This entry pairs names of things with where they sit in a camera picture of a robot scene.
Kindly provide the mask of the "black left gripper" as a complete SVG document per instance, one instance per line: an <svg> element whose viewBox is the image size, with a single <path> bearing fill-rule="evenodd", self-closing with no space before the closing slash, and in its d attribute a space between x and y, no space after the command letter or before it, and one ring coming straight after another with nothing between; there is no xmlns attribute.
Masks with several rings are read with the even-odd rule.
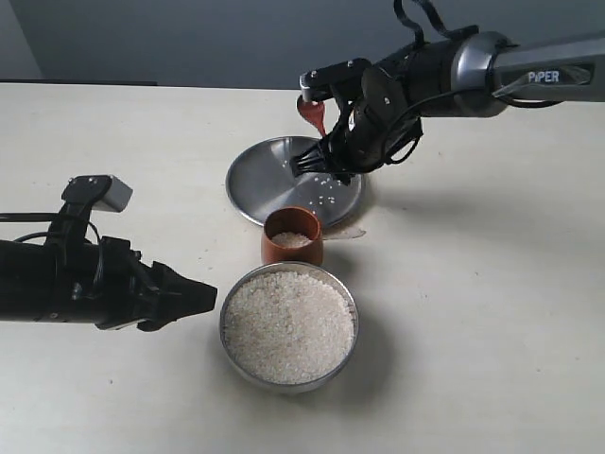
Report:
<svg viewBox="0 0 605 454"><path fill-rule="evenodd" d="M155 332L184 317L215 308L217 288L191 280L167 265L141 262L141 253L125 239L103 236L103 280L96 287L100 304L100 330L118 330L135 325L142 332Z"/></svg>

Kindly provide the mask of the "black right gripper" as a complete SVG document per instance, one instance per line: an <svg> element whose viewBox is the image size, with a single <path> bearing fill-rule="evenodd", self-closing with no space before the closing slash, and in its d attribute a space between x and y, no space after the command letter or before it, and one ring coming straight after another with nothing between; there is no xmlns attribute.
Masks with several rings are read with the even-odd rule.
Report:
<svg viewBox="0 0 605 454"><path fill-rule="evenodd" d="M404 158L393 156L419 142L421 117L441 114L451 104L456 52L452 41L410 44L372 63L363 73L360 97L335 99L339 118L328 134L328 156L321 146L312 146L291 158L292 174L331 174L350 185L352 173L402 163Z"/></svg>

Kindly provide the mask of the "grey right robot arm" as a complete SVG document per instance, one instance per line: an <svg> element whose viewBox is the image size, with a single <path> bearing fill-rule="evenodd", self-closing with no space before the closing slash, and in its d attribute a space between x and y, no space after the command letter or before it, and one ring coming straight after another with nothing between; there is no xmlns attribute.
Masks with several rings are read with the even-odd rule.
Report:
<svg viewBox="0 0 605 454"><path fill-rule="evenodd" d="M604 99L604 35L515 45L496 32L409 44L377 62L344 61L300 78L302 100L336 101L337 123L289 161L296 177L343 183L407 160L425 117L488 118Z"/></svg>

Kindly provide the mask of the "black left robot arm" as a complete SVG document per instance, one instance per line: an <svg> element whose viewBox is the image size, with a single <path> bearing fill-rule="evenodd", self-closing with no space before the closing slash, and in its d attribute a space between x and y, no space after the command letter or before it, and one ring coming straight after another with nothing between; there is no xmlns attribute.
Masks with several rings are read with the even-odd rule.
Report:
<svg viewBox="0 0 605 454"><path fill-rule="evenodd" d="M135 325L157 331L210 312L217 290L167 265L146 265L130 242L104 236L61 260L55 244L1 243L1 319L26 323L90 323L100 330Z"/></svg>

